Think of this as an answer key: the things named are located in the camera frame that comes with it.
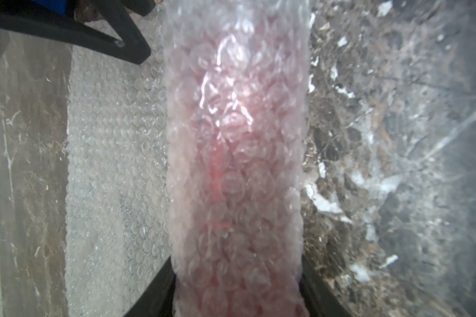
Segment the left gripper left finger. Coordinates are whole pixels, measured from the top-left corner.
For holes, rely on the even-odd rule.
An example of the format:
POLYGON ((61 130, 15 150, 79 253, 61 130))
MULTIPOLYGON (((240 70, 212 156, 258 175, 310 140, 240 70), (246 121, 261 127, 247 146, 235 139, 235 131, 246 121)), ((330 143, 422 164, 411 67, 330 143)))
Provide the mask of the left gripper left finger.
POLYGON ((171 257, 124 317, 173 317, 176 275, 171 257))

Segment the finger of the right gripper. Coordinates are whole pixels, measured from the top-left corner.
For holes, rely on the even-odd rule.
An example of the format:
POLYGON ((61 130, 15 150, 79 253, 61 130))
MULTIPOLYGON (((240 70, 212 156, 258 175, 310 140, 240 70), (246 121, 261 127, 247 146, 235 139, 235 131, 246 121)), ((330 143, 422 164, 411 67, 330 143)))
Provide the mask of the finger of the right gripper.
POLYGON ((118 38, 113 38, 74 19, 76 1, 66 15, 59 15, 33 1, 0 1, 0 29, 73 44, 140 65, 151 48, 128 14, 143 17, 152 11, 151 1, 90 1, 118 38))

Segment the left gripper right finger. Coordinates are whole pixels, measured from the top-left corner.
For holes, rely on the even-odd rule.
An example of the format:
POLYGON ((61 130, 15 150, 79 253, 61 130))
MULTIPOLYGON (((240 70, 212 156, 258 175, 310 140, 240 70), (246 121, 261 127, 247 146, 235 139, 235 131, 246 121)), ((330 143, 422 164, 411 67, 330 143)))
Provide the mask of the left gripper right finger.
POLYGON ((300 292, 309 316, 351 317, 349 311, 341 305, 305 256, 302 256, 301 263, 303 272, 300 280, 300 292))

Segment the bubble wrap sheet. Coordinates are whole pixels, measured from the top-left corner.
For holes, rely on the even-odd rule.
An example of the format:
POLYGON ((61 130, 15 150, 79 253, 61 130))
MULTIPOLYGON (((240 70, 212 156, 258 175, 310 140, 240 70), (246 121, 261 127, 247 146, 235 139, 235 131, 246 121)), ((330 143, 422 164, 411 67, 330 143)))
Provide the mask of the bubble wrap sheet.
POLYGON ((307 316, 308 1, 166 1, 140 66, 72 51, 70 316, 123 316, 165 262, 175 316, 307 316))

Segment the blue tape dispenser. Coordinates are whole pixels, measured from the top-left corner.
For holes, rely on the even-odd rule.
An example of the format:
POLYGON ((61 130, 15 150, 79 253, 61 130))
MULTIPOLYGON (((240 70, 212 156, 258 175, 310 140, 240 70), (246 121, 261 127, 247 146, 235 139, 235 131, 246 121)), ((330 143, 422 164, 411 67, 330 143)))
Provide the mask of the blue tape dispenser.
POLYGON ((59 15, 66 15, 71 9, 71 1, 68 0, 33 0, 33 2, 59 15))

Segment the pink wine bottle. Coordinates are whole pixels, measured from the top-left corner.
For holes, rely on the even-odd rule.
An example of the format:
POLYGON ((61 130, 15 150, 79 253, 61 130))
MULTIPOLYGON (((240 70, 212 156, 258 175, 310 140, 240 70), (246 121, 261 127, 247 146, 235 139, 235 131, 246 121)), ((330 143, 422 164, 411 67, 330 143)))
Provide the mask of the pink wine bottle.
POLYGON ((168 55, 175 316, 306 316, 300 293, 306 33, 278 18, 168 55))

